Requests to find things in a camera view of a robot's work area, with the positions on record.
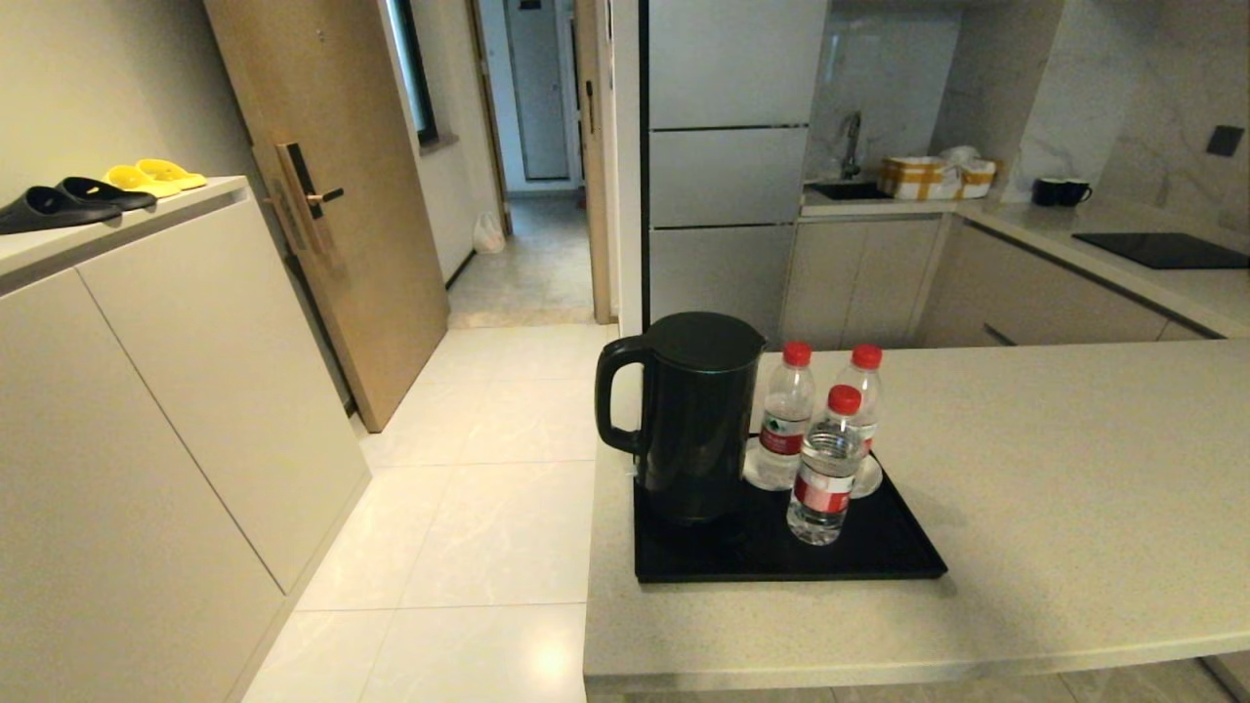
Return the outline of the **dark kitchen sink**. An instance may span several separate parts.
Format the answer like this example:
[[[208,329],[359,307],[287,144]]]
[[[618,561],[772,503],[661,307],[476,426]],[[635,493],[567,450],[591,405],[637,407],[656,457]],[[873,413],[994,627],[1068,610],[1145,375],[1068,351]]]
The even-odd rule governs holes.
[[[892,200],[892,195],[882,191],[874,181],[836,181],[810,184],[809,191],[826,196],[831,201]]]

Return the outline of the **clear water bottle red cap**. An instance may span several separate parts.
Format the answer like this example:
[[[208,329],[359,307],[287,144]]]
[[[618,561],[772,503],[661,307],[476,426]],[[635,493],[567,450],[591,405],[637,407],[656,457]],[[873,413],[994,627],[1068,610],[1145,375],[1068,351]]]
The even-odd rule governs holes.
[[[832,544],[848,520],[855,477],[868,454],[862,428],[854,423],[861,403],[856,387],[832,387],[825,410],[802,439],[786,522],[805,544]]]
[[[860,392],[861,402],[858,414],[852,417],[852,427],[862,437],[862,457],[872,452],[872,442],[880,427],[881,415],[881,378],[879,368],[884,353],[879,346],[860,344],[852,348],[850,363],[836,378],[836,387],[854,387]]]
[[[765,383],[762,423],[756,437],[778,454],[799,453],[808,435],[815,395],[810,357],[812,346],[790,340],[782,348],[781,364],[772,369]]]

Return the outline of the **black rectangular tray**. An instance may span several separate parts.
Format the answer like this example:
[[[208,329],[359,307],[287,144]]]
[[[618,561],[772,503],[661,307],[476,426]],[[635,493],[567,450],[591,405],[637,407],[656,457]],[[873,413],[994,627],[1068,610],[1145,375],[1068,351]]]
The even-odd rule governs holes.
[[[631,477],[634,565],[642,584],[935,579],[948,565],[888,477],[850,503],[830,545],[786,524],[789,495],[744,485],[738,513],[696,527],[669,523]]]

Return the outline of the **silver refrigerator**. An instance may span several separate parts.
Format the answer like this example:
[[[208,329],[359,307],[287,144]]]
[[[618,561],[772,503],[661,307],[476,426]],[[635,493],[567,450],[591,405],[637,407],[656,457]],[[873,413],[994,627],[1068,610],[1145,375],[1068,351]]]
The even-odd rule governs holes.
[[[640,0],[642,324],[776,338],[830,0]]]

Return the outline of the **beige shoe cabinet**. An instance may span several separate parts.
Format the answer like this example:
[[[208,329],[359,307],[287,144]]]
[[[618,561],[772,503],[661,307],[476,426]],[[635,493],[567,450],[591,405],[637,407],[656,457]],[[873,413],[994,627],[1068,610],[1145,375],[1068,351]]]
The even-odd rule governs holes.
[[[0,235],[0,703],[238,703],[370,477],[245,178]]]

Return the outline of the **large yellow checked white box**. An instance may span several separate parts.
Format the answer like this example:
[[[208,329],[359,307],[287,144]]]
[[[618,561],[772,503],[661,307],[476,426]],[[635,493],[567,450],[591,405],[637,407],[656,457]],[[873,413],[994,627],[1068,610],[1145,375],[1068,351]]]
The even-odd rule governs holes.
[[[900,200],[950,200],[961,186],[960,169],[941,158],[885,158],[878,173],[879,190]]]

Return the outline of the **beige kitchen counter cabinets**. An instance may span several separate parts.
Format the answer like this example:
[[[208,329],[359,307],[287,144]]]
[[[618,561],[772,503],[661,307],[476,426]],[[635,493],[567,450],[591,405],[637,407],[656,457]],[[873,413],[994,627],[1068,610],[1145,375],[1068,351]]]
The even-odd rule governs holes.
[[[1142,206],[834,201],[808,194],[780,334],[819,349],[1250,339],[1250,270],[1151,269],[1085,231],[1188,231]]]

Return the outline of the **black electric kettle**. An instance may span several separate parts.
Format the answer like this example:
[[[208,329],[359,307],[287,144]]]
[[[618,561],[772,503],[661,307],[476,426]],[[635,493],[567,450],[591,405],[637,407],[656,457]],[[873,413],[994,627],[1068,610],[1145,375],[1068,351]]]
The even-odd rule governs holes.
[[[736,512],[762,333],[738,316],[679,311],[598,357],[595,419],[608,447],[640,462],[645,498],[670,523],[696,525]],[[612,378],[642,368],[640,425],[612,424]]]

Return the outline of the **dark framed window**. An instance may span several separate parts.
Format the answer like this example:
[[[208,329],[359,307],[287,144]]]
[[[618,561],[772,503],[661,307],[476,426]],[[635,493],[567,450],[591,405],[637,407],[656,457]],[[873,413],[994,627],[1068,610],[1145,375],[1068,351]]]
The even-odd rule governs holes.
[[[409,93],[418,143],[420,148],[432,146],[438,143],[440,133],[418,36],[412,0],[388,0],[388,15],[395,33],[402,83]]]

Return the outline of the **yellow slipper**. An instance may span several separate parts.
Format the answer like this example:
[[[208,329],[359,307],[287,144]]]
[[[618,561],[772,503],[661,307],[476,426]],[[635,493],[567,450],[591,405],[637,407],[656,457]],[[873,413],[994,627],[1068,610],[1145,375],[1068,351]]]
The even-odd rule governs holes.
[[[111,186],[121,188],[121,190],[139,191],[156,196],[156,199],[174,196],[182,191],[182,186],[179,186],[178,183],[159,180],[135,165],[116,165],[108,169],[105,181]]]
[[[145,158],[139,160],[135,166],[152,181],[172,186],[178,191],[208,186],[208,178],[204,174],[189,173],[188,169],[165,159]]]

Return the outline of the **wooden entrance door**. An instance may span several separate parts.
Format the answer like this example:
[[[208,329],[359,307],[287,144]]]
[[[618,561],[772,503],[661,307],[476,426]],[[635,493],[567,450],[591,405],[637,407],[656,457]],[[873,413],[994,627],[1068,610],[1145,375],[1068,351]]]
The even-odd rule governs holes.
[[[438,246],[381,0],[202,0],[269,201],[368,432],[392,420],[448,329]],[[302,250],[272,144],[299,143],[328,256]]]

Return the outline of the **black slipper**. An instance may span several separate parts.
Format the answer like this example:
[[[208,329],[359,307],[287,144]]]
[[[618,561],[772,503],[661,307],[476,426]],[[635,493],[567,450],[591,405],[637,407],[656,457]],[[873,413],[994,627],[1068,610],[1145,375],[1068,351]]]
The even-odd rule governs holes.
[[[58,183],[58,191],[84,206],[112,206],[120,211],[151,209],[159,201],[148,191],[126,190],[86,176],[66,176]]]
[[[0,206],[0,236],[49,228],[92,226],[121,214],[110,203],[85,203],[54,186],[29,186],[12,203]]]

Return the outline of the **black induction cooktop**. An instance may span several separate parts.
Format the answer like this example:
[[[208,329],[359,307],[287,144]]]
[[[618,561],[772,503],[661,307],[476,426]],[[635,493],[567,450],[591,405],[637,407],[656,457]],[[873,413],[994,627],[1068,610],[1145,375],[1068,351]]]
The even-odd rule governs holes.
[[[1152,270],[1250,269],[1250,255],[1182,231],[1078,231],[1072,236]]]

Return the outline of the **white hallway door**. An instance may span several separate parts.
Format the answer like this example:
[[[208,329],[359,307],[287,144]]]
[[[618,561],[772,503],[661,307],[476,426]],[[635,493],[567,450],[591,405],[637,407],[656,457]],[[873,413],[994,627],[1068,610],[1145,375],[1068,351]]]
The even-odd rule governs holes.
[[[555,0],[504,0],[522,173],[568,180],[562,68]]]

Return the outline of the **narrow wooden door leaf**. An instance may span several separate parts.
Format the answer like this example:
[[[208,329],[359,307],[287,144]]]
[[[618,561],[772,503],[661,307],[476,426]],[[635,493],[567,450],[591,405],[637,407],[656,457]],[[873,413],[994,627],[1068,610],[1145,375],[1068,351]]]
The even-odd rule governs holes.
[[[611,306],[610,226],[605,129],[608,89],[600,48],[600,0],[574,0],[574,50],[582,155],[585,209],[591,266],[592,315],[600,325],[615,320]]]

